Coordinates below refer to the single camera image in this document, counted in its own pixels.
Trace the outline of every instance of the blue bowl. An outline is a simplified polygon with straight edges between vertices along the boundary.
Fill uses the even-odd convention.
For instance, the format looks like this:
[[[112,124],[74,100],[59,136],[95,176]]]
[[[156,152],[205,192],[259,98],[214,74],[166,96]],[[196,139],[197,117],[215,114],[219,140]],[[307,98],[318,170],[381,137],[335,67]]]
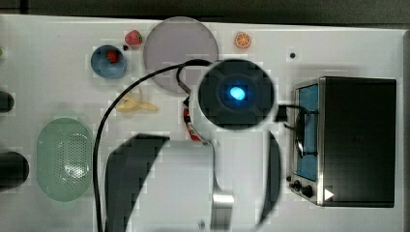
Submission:
[[[118,62],[111,64],[106,58],[105,53],[108,50],[116,50],[118,53]],[[127,70],[127,59],[124,54],[115,46],[103,45],[97,48],[91,56],[91,68],[93,71],[104,78],[120,78]]]

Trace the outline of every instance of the oven knob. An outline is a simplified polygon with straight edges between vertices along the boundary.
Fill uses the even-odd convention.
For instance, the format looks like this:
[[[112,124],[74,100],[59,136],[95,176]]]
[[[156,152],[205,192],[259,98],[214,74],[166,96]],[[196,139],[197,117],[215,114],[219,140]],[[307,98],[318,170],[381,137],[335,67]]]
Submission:
[[[295,181],[293,184],[289,184],[289,186],[294,190],[299,191],[302,185],[299,181]]]
[[[313,189],[310,185],[301,188],[302,194],[305,195],[307,198],[311,198],[313,196]]]

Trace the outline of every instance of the white table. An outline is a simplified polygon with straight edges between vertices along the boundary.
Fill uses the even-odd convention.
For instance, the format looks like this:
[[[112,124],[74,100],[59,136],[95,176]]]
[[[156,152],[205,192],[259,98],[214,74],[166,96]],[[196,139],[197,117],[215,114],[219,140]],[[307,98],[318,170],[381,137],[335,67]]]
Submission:
[[[0,147],[14,150],[30,163],[30,175],[19,188],[0,193],[0,228],[7,231],[97,231],[93,188],[79,199],[61,203],[49,199],[36,181],[37,137],[48,122],[70,108],[94,133],[111,101],[145,75],[142,47],[125,52],[129,67],[117,80],[93,74],[93,48],[121,46],[137,29],[146,38],[157,20],[0,15],[0,46],[8,51],[0,61],[0,87],[15,96],[15,108],[0,116]],[[290,101],[294,83],[321,75],[394,77],[397,80],[397,152],[395,207],[392,209],[318,208],[290,192],[283,180],[279,202],[263,231],[402,231],[403,230],[403,49],[400,30],[326,28],[279,25],[205,23],[220,47],[220,59],[241,57],[267,70],[277,84],[279,103]],[[253,44],[240,50],[233,44],[238,31],[249,32]],[[289,53],[296,58],[290,59]],[[187,138],[183,124],[184,96],[167,93],[149,80],[141,85],[147,102],[160,111],[113,114],[105,126],[101,166],[108,154],[138,132]],[[289,131],[272,128],[282,153],[283,176],[288,163]]]

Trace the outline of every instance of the black cable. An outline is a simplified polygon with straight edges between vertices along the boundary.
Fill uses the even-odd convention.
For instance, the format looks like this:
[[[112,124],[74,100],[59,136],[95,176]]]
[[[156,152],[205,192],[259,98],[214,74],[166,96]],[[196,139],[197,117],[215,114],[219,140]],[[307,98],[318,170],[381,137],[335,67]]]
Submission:
[[[198,65],[196,66],[210,66],[212,63],[207,61],[207,60],[200,60],[200,59],[195,59],[195,60],[190,60],[189,62],[192,63],[197,63]],[[176,73],[176,79],[178,82],[179,87],[185,91],[188,95],[190,95],[190,88],[181,80],[181,70],[183,70],[184,67],[178,68],[178,71]]]
[[[130,85],[126,90],[124,90],[115,100],[114,102],[109,106],[109,108],[106,110],[104,115],[102,116],[102,120],[100,121],[99,128],[97,130],[97,135],[96,135],[96,140],[94,143],[94,150],[93,150],[93,184],[94,184],[94,196],[95,196],[95,201],[96,201],[96,215],[97,215],[97,226],[98,226],[98,231],[103,232],[103,216],[102,216],[102,209],[101,209],[101,200],[100,200],[100,188],[99,188],[99,178],[98,178],[98,154],[99,154],[99,146],[100,146],[100,140],[101,136],[103,133],[103,126],[108,119],[109,114],[111,111],[115,108],[115,105],[129,92],[131,91],[135,86],[139,85],[141,82],[157,75],[160,73],[164,73],[167,71],[171,71],[174,69],[182,69],[186,66],[209,66],[211,63],[206,60],[200,60],[200,59],[195,59],[195,60],[190,60],[187,61],[186,63],[180,64],[180,65],[174,65],[170,66],[161,70],[158,70],[156,72],[152,72],[150,74],[147,74],[146,76],[138,79],[135,83]]]
[[[314,153],[306,153],[304,151],[302,151],[302,149],[300,148],[300,146],[303,146],[303,140],[305,139],[305,131],[302,130],[305,127],[305,115],[310,116],[311,114],[318,114],[319,111],[318,110],[314,110],[314,111],[310,111],[306,108],[304,108],[303,106],[297,105],[297,104],[281,104],[280,106],[282,107],[288,107],[288,108],[296,108],[299,109],[300,112],[298,113],[298,116],[296,118],[296,123],[294,127],[291,127],[287,124],[283,124],[284,127],[286,129],[292,130],[295,132],[296,136],[295,136],[295,146],[296,146],[296,150],[298,151],[299,157],[302,158],[304,155],[314,155]]]

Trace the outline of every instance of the gray plate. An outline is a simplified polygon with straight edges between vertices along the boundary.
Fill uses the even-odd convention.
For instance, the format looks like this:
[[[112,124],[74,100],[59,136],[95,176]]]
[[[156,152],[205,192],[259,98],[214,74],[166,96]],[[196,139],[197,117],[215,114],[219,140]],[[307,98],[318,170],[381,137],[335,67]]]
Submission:
[[[218,57],[218,45],[214,35],[202,23],[189,17],[171,17],[158,24],[144,46],[144,66],[147,73],[191,59],[215,62]],[[176,70],[164,72],[153,79],[168,91],[185,93],[178,86],[175,73]],[[191,89],[200,77],[200,68],[187,68],[185,72],[181,72],[181,80]]]
[[[92,180],[91,132],[71,118],[47,124],[37,141],[37,181],[57,201],[72,201],[84,194]]]

